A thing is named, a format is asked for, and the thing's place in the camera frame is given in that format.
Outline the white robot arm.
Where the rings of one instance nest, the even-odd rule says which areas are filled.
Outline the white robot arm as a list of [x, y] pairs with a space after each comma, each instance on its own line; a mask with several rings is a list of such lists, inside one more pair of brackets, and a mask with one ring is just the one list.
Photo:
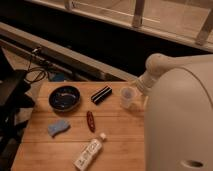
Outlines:
[[213, 171], [213, 54], [153, 54], [136, 81], [146, 171]]

